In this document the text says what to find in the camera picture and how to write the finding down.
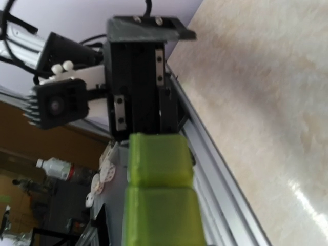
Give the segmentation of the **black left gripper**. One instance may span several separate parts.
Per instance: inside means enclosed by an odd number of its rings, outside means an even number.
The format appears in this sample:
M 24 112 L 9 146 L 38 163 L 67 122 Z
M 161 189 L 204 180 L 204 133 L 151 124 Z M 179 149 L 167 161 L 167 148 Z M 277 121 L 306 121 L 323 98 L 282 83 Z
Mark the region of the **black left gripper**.
M 130 134 L 176 134 L 178 99 L 165 72 L 164 43 L 195 40 L 171 16 L 114 16 L 104 44 L 109 130 L 116 141 Z

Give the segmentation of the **green pill organizer box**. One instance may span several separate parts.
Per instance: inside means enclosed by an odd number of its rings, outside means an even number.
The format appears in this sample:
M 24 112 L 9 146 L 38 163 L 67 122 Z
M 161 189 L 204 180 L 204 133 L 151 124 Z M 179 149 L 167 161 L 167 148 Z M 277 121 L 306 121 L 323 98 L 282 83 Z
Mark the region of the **green pill organizer box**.
M 206 245 L 187 140 L 179 134 L 129 139 L 122 245 Z

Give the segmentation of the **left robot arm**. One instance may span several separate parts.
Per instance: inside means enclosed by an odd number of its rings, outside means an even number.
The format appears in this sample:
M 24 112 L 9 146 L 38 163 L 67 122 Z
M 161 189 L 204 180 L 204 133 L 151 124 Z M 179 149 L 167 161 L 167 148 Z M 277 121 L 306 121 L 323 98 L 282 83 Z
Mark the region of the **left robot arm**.
M 106 32 L 75 42 L 54 32 L 47 39 L 38 29 L 13 16 L 13 1 L 1 11 L 1 62 L 33 75 L 23 99 L 29 124 L 43 130 L 77 121 L 96 130 L 87 116 L 91 102 L 105 99 L 109 125 L 102 132 L 116 141 L 133 133 L 176 134 L 189 119 L 183 99 L 166 70 L 165 44 L 195 40 L 196 33 L 175 17 L 114 16 Z

